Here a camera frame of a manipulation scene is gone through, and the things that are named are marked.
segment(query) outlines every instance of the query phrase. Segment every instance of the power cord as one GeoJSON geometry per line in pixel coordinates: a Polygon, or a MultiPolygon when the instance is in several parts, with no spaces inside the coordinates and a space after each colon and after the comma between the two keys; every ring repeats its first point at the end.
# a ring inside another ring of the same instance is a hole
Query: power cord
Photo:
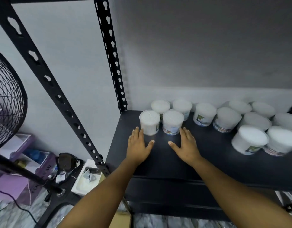
{"type": "Polygon", "coordinates": [[[0,190],[0,193],[10,196],[10,197],[13,199],[15,205],[16,205],[19,209],[28,212],[28,213],[30,214],[30,216],[32,217],[33,221],[35,222],[35,224],[36,224],[37,226],[40,227],[40,225],[37,223],[36,219],[33,217],[33,215],[31,214],[31,212],[28,211],[28,210],[26,210],[26,209],[21,208],[21,207],[18,205],[17,201],[15,200],[15,198],[14,198],[12,195],[10,195],[10,194],[8,194],[8,193],[6,193],[6,192],[3,192],[3,191],[1,191],[1,190],[0,190]]]}

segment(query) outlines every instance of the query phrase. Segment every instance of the left hand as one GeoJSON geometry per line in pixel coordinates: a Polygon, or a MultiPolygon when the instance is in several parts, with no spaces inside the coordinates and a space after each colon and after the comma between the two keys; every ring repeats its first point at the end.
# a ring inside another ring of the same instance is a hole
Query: left hand
{"type": "Polygon", "coordinates": [[[154,140],[151,140],[147,147],[144,142],[144,130],[136,127],[128,139],[127,159],[133,161],[136,165],[141,164],[149,156],[154,145],[154,140]]]}

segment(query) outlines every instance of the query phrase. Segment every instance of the white plastic container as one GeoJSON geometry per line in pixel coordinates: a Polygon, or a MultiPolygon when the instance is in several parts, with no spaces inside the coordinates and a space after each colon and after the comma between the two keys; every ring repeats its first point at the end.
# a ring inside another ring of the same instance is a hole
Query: white plastic container
{"type": "Polygon", "coordinates": [[[198,103],[196,105],[193,121],[199,126],[209,126],[217,114],[217,108],[209,103],[198,103]]]}
{"type": "Polygon", "coordinates": [[[221,133],[229,133],[238,124],[242,116],[235,110],[222,107],[218,109],[213,127],[221,133]]]}
{"type": "Polygon", "coordinates": [[[193,104],[185,99],[176,99],[172,102],[172,108],[184,115],[184,121],[188,119],[193,104]]]}
{"type": "Polygon", "coordinates": [[[276,114],[275,108],[270,106],[269,104],[259,102],[259,101],[253,101],[253,102],[250,102],[250,105],[252,107],[253,112],[258,113],[262,115],[263,117],[270,119],[272,116],[276,114]]]}
{"type": "Polygon", "coordinates": [[[283,156],[292,151],[292,130],[281,126],[272,126],[267,131],[270,138],[264,151],[273,156],[283,156]]]}
{"type": "Polygon", "coordinates": [[[242,120],[239,122],[237,129],[240,128],[242,125],[251,125],[256,126],[262,129],[263,131],[266,131],[268,128],[272,126],[272,122],[266,118],[263,117],[255,112],[249,112],[246,113],[242,120]]]}
{"type": "Polygon", "coordinates": [[[277,113],[273,118],[273,126],[282,126],[292,130],[292,114],[277,113]]]}
{"type": "Polygon", "coordinates": [[[184,121],[184,115],[176,110],[169,110],[163,113],[163,131],[168,135],[176,135],[184,121]]]}
{"type": "Polygon", "coordinates": [[[268,135],[258,127],[242,125],[231,141],[236,151],[251,155],[269,142],[268,135]]]}
{"type": "Polygon", "coordinates": [[[235,111],[237,111],[239,114],[243,115],[252,110],[252,107],[249,103],[243,102],[243,101],[227,101],[222,104],[221,107],[228,107],[235,111]]]}
{"type": "Polygon", "coordinates": [[[154,110],[145,110],[140,114],[141,129],[145,135],[154,135],[159,131],[160,114],[154,110]]]}
{"type": "Polygon", "coordinates": [[[163,121],[163,113],[170,109],[170,103],[165,100],[155,100],[151,103],[151,108],[160,114],[161,120],[163,121]]]}

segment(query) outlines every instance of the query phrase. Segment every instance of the right hand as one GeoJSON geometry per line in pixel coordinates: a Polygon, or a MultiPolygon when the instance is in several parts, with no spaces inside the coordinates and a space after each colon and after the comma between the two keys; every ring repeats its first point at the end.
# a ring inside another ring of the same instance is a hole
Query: right hand
{"type": "Polygon", "coordinates": [[[191,135],[190,131],[185,127],[180,128],[181,134],[181,148],[179,148],[172,141],[168,144],[177,153],[179,158],[181,158],[188,165],[193,166],[198,160],[202,159],[200,152],[197,148],[197,143],[195,138],[191,135]]]}

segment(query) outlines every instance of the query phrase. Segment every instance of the product label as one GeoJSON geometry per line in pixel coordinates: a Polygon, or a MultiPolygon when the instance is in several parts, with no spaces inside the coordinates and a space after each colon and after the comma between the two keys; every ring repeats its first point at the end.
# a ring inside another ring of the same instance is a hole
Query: product label
{"type": "Polygon", "coordinates": [[[260,147],[258,147],[258,146],[250,146],[247,148],[247,150],[245,152],[256,153],[259,149],[260,149],[260,147]]]}
{"type": "Polygon", "coordinates": [[[217,118],[214,120],[212,125],[217,131],[219,131],[221,133],[229,133],[232,130],[232,129],[229,129],[229,128],[223,128],[222,126],[219,126],[217,118]]]}
{"type": "Polygon", "coordinates": [[[190,113],[190,111],[188,111],[186,113],[183,113],[183,115],[184,115],[184,121],[186,121],[188,119],[189,113],[190,113]]]}
{"type": "Polygon", "coordinates": [[[264,147],[264,151],[272,156],[277,156],[277,157],[281,157],[283,155],[285,155],[285,153],[281,153],[281,152],[277,152],[267,146],[264,147]]]}
{"type": "Polygon", "coordinates": [[[176,135],[180,132],[180,128],[175,126],[166,126],[163,124],[163,131],[168,135],[176,135]]]}
{"type": "Polygon", "coordinates": [[[209,126],[211,124],[211,120],[209,121],[208,118],[205,118],[199,114],[197,115],[197,118],[194,118],[193,120],[199,126],[209,126]]]}

